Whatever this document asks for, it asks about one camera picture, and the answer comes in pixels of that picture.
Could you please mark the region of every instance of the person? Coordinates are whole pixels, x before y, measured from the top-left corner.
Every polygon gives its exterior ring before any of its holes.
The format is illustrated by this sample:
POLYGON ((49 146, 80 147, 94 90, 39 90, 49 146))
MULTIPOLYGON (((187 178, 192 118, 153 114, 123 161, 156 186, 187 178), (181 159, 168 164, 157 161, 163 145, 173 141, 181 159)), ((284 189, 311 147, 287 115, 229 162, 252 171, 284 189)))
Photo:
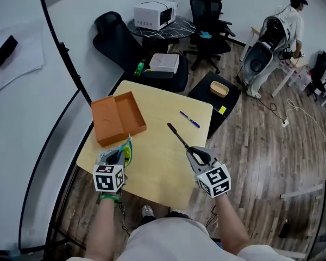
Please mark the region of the person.
MULTIPOLYGON (((68 261, 112 260, 115 201, 111 195, 101 199, 88 235, 85 258, 72 257, 68 261)), ((293 261, 267 245, 251 244, 226 193, 215 197, 215 204, 223 249, 210 239, 202 224, 187 215, 171 212, 166 218, 156 219, 151 207, 144 206, 141 226, 131 233, 117 261, 293 261)))
MULTIPOLYGON (((289 25, 291 35, 289 45, 291 48, 296 41, 296 50, 293 53, 295 59, 299 58, 299 53, 302 49, 304 22, 302 17, 299 15, 299 12, 303 11, 304 5, 308 5, 306 0, 290 0, 290 5, 284 9, 279 7, 274 13, 274 16, 279 17, 289 25)), ((259 90, 261 85, 267 81, 270 74, 279 66, 279 64, 280 60, 277 54, 274 54, 272 62, 255 79, 251 76, 245 76, 243 82, 248 86, 246 94, 260 99, 261 95, 259 94, 259 90)))

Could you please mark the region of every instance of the yellow sticky note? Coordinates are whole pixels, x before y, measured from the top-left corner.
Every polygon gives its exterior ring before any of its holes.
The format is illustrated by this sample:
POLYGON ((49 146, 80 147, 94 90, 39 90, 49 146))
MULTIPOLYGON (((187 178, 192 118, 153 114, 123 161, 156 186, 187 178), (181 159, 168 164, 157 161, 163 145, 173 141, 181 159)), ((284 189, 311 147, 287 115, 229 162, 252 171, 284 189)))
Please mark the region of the yellow sticky note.
POLYGON ((220 110, 218 112, 220 112, 221 114, 223 114, 226 111, 226 107, 221 106, 220 110))

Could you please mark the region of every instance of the orange box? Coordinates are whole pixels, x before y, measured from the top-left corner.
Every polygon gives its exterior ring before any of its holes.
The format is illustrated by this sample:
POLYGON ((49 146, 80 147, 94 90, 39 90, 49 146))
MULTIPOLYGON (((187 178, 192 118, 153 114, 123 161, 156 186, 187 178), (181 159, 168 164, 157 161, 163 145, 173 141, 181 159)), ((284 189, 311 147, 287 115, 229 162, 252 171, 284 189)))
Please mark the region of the orange box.
POLYGON ((97 142, 103 147, 146 130, 132 92, 102 98, 91 108, 97 142))

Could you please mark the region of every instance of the wristband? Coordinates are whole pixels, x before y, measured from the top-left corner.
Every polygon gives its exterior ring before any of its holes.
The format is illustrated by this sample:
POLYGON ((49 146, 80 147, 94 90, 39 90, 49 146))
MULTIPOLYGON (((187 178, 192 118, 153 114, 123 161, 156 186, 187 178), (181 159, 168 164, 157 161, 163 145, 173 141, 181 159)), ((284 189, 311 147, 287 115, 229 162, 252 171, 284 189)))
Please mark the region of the wristband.
POLYGON ((118 203, 120 201, 118 199, 118 197, 115 196, 115 195, 111 195, 111 194, 102 194, 102 195, 100 195, 100 200, 105 199, 105 198, 113 199, 115 201, 115 203, 118 203))

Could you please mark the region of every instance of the white shirt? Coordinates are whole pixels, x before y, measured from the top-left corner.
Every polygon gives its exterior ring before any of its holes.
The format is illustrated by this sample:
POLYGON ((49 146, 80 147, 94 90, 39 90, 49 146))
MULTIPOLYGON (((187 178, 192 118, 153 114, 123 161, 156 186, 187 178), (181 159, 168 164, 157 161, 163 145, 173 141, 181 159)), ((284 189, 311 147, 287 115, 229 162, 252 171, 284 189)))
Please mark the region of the white shirt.
MULTIPOLYGON (((89 260, 70 258, 68 261, 89 260)), ((237 256, 219 248, 197 221, 169 217, 132 232, 117 261, 293 261, 266 245, 243 248, 237 256)))
MULTIPOLYGON (((278 7, 275 10, 274 14, 280 13, 282 10, 283 10, 282 7, 278 7)), ((288 7, 285 8, 285 10, 282 13, 276 16, 284 20, 289 25, 290 34, 291 34, 289 44, 291 49, 295 40, 302 42, 303 33, 304 33, 304 22, 302 17, 299 15, 298 11, 296 11, 293 7, 289 5, 288 7)))

